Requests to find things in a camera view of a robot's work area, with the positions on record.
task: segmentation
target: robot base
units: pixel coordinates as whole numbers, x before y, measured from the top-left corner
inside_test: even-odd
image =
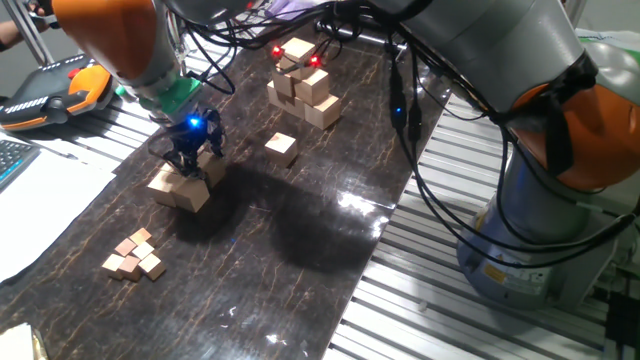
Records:
[[[570,194],[571,190],[550,178],[542,169],[538,175],[554,190],[572,198],[584,194]],[[611,224],[613,218],[590,213],[544,190],[533,178],[522,158],[514,152],[506,173],[503,208],[509,223],[527,238],[540,245],[567,244],[584,239]],[[471,225],[481,233],[500,242],[529,247],[513,236],[502,222],[497,210],[497,196],[472,219]],[[531,254],[505,250],[490,244],[469,231],[464,238],[483,252],[509,263],[541,264],[565,257],[582,247],[551,254]],[[612,262],[624,263],[628,250],[637,241],[637,232],[628,228],[616,239],[567,262],[540,269],[516,269],[499,265],[476,253],[467,245],[458,246],[458,262],[471,285],[481,294],[506,306],[518,309],[538,309],[557,306],[575,309],[587,296],[602,272]]]

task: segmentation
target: wooden block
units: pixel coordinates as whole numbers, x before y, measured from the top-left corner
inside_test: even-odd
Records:
[[[160,205],[176,207],[176,202],[171,195],[173,188],[183,182],[183,177],[170,171],[158,171],[153,180],[147,185],[153,199]]]
[[[284,111],[304,119],[304,102],[300,98],[292,98],[276,91],[273,81],[267,84],[269,102]]]
[[[276,133],[265,145],[267,157],[271,162],[282,167],[287,167],[298,156],[298,144],[296,139]]]
[[[291,75],[289,74],[282,75],[278,73],[276,70],[271,70],[271,76],[273,78],[273,86],[276,88],[277,92],[283,95],[287,95],[288,97],[295,97],[295,93],[293,92],[293,81],[291,79]]]
[[[198,166],[207,174],[207,186],[212,189],[226,174],[226,164],[223,159],[209,152],[204,152],[198,157]]]
[[[149,279],[151,279],[151,281],[156,281],[156,279],[159,278],[160,275],[165,272],[165,270],[167,270],[160,259],[158,259],[158,257],[153,254],[150,254],[149,256],[144,258],[144,260],[140,261],[140,264],[138,264],[138,266],[140,267],[140,269],[142,269],[142,272],[145,273],[145,275],[147,275]]]
[[[116,246],[116,252],[120,254],[120,256],[127,256],[136,248],[136,243],[129,239],[124,239],[118,246]]]
[[[171,166],[171,165],[169,165],[169,164],[167,164],[167,163],[164,163],[164,164],[162,165],[162,167],[160,168],[160,170],[161,170],[161,171],[166,171],[166,172],[168,172],[168,173],[172,173],[172,174],[176,174],[176,175],[178,175],[178,172],[176,171],[176,169],[174,169],[174,168],[173,168],[173,166]]]
[[[340,99],[329,95],[316,106],[304,105],[304,118],[312,125],[324,130],[340,117]]]
[[[135,256],[129,255],[124,258],[124,261],[122,262],[122,264],[120,264],[118,271],[125,279],[137,282],[138,280],[140,280],[140,276],[142,276],[138,264],[140,264],[140,259]]]
[[[321,104],[329,97],[329,74],[324,70],[317,70],[305,80],[296,80],[293,88],[296,96],[305,104]]]
[[[136,231],[135,234],[129,236],[129,240],[131,240],[134,243],[136,243],[136,245],[140,245],[140,244],[142,244],[144,242],[147,242],[151,246],[156,246],[155,240],[153,239],[151,234],[145,228],[142,228],[142,229]]]
[[[315,45],[298,38],[293,38],[282,45],[282,49],[284,50],[284,55],[279,65],[282,69],[287,69],[295,64],[309,60],[311,55],[313,55]],[[289,75],[294,79],[304,80],[311,76],[315,70],[313,67],[306,67],[290,72]]]
[[[143,242],[142,244],[138,245],[135,249],[133,249],[131,253],[133,254],[133,256],[137,257],[138,259],[144,260],[150,254],[153,254],[154,251],[155,249],[153,248],[153,246],[149,245],[148,242]]]
[[[122,280],[122,272],[119,270],[120,265],[124,262],[124,258],[119,255],[111,254],[107,261],[102,264],[102,268],[107,272],[107,275],[116,279]]]
[[[176,206],[197,213],[209,200],[209,189],[204,180],[184,179],[184,182],[171,190]]]

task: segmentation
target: red led light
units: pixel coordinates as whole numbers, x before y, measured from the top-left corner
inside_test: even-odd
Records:
[[[312,66],[320,66],[320,58],[317,55],[313,55],[311,59],[309,59],[309,63]]]

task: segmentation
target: black cable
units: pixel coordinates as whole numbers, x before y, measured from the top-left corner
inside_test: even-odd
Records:
[[[433,100],[436,104],[438,104],[438,106],[440,106],[444,111],[446,111],[447,113],[449,113],[449,115],[453,116],[454,118],[458,119],[458,120],[462,120],[462,121],[475,121],[475,120],[480,120],[483,117],[487,116],[487,113],[482,113],[474,118],[465,118],[462,117],[460,115],[455,114],[454,112],[452,112],[451,110],[447,109],[447,107],[442,104],[440,102],[440,100],[438,100],[429,90],[427,90],[427,88],[425,88],[425,86],[422,84],[422,81],[418,81],[418,84],[420,85],[420,87],[422,88],[422,90],[427,93],[427,95],[429,95],[429,97],[431,98],[431,100]]]
[[[223,94],[233,95],[236,92],[235,85],[233,84],[233,82],[231,81],[229,76],[227,76],[227,74],[220,68],[220,66],[218,66],[218,64],[211,58],[211,56],[209,55],[209,53],[207,53],[207,51],[204,49],[204,47],[202,47],[202,45],[200,44],[200,42],[198,41],[198,39],[196,38],[195,34],[193,33],[193,31],[191,29],[191,24],[187,24],[187,31],[189,32],[189,35],[191,36],[191,39],[193,39],[193,42],[195,42],[195,44],[198,47],[198,49],[200,50],[200,52],[202,52],[202,54],[207,59],[207,61],[209,61],[209,63],[214,68],[216,68],[216,70],[218,71],[218,74],[222,75],[224,80],[229,85],[230,89],[229,90],[223,89],[223,88],[219,87],[218,85],[216,85],[216,84],[214,84],[214,83],[212,83],[212,82],[210,82],[209,80],[206,80],[206,79],[202,79],[201,81],[203,81],[207,85],[213,87],[214,89],[220,91]]]
[[[400,132],[397,132],[397,135],[398,135],[398,138],[400,140],[400,145],[402,147],[402,150],[404,151],[405,156],[407,157],[407,160],[409,161],[414,173],[416,174],[416,180],[420,182],[420,180],[418,180],[418,179],[422,179],[422,177],[419,175],[419,171],[418,171],[417,165],[414,165],[415,162],[412,160],[411,154],[409,153],[409,150],[407,149],[407,144],[406,144],[406,142],[404,140],[404,137],[403,137],[402,133],[400,133]],[[430,193],[430,190],[428,189],[426,184],[424,184],[424,185],[425,185],[425,189],[427,190],[427,192]],[[438,211],[436,211],[436,209],[433,207],[433,205],[431,204],[431,202],[429,201],[429,199],[425,195],[424,190],[422,189],[422,186],[418,186],[418,190],[420,192],[420,196],[422,197],[423,201],[425,202],[425,204],[427,205],[429,210],[431,210],[431,212],[442,223],[442,225],[453,236],[455,236],[458,239],[458,241],[460,241],[463,244],[467,245],[471,250],[473,250],[474,252],[480,254],[485,259],[488,259],[488,260],[490,260],[490,261],[492,261],[492,262],[494,262],[496,264],[499,264],[499,265],[503,265],[503,266],[507,266],[507,267],[511,267],[511,268],[516,268],[516,269],[540,269],[540,268],[552,267],[552,266],[555,266],[555,265],[558,265],[558,264],[565,263],[565,262],[570,261],[572,259],[575,259],[575,258],[577,258],[577,257],[579,257],[579,256],[581,256],[583,254],[586,254],[587,252],[589,252],[589,251],[591,251],[591,250],[603,245],[604,242],[605,242],[605,241],[602,241],[602,240],[598,241],[598,242],[594,242],[593,244],[590,244],[590,245],[586,246],[585,248],[583,248],[582,250],[576,251],[573,254],[570,254],[570,255],[555,259],[555,260],[551,260],[551,261],[547,261],[547,262],[544,262],[544,263],[540,263],[540,264],[524,265],[524,264],[506,262],[506,261],[500,260],[500,259],[498,259],[496,257],[493,257],[493,256],[487,254],[486,252],[482,251],[480,248],[478,248],[475,245],[473,245],[471,242],[467,241],[464,237],[462,237],[455,229],[453,229],[451,227],[451,225],[449,225],[449,223],[444,218],[442,218],[440,213]],[[629,224],[631,224],[634,221],[634,219],[635,219],[635,217],[633,215],[631,215],[631,214],[625,215],[624,218],[620,218],[619,220],[617,220],[618,221],[617,222],[617,225],[618,225],[617,228],[625,229]],[[602,238],[609,239],[610,238],[610,234],[608,234],[608,233],[618,231],[617,228],[613,229],[613,226],[611,226],[610,228],[601,230],[599,232],[599,234],[606,233],[605,235],[602,236]]]
[[[389,37],[389,44],[393,45],[391,42],[391,37]],[[392,68],[393,65],[395,64],[395,58],[392,57]],[[417,71],[414,69],[414,77],[417,76]],[[392,86],[391,89],[392,92],[392,98],[393,98],[393,93],[394,93],[394,89]],[[508,220],[506,219],[506,216],[504,215],[504,211],[502,210],[502,189],[503,189],[503,183],[504,183],[504,176],[505,176],[505,172],[506,172],[506,166],[507,166],[507,158],[508,158],[508,142],[506,139],[506,135],[503,132],[503,153],[502,153],[502,162],[501,162],[501,167],[500,167],[500,179],[498,182],[498,198],[496,199],[498,201],[498,207],[499,207],[499,213],[501,216],[501,220],[505,223],[505,226],[507,227],[507,229],[517,238],[519,238],[522,242],[528,244],[528,245],[535,245],[538,246],[540,248],[523,248],[523,247],[517,247],[517,246],[513,246],[510,244],[506,244],[503,243],[501,241],[498,241],[496,239],[493,239],[479,231],[477,231],[476,229],[474,229],[473,227],[469,226],[466,222],[464,222],[463,220],[461,220],[458,216],[456,216],[453,212],[451,212],[442,202],[440,202],[435,195],[429,190],[429,188],[426,186],[426,183],[424,183],[424,181],[422,180],[422,177],[420,176],[419,170],[416,167],[415,168],[415,177],[416,177],[416,182],[418,184],[418,188],[424,187],[425,190],[427,191],[427,193],[429,194],[429,197],[438,205],[438,207],[440,207],[447,215],[449,215],[455,222],[457,222],[459,225],[461,225],[464,229],[466,229],[467,231],[470,231],[471,233],[473,233],[475,236],[478,236],[482,239],[484,239],[485,241],[496,245],[496,246],[500,246],[503,247],[505,249],[509,249],[509,250],[513,250],[513,251],[518,251],[518,252],[523,252],[523,253],[554,253],[554,252],[561,252],[561,251],[565,251],[565,250],[569,250],[569,249],[574,249],[574,248],[578,248],[578,247],[582,247],[585,246],[587,244],[591,244],[591,243],[595,243],[598,242],[600,240],[600,238],[598,237],[598,235],[602,232],[599,231],[598,233],[584,239],[583,241],[579,241],[576,243],[572,243],[572,244],[553,244],[553,245],[538,245],[535,243],[535,241],[528,239],[527,237],[521,235],[520,233],[518,233],[512,226],[511,224],[508,222]]]

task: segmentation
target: metal grating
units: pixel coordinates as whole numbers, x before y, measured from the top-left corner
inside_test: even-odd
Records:
[[[479,115],[456,97],[448,108]],[[421,174],[470,219],[495,192],[501,146],[488,119],[463,123],[444,113],[421,154]],[[589,299],[571,313],[503,307],[467,282],[456,246],[409,180],[324,359],[603,358],[607,304]]]

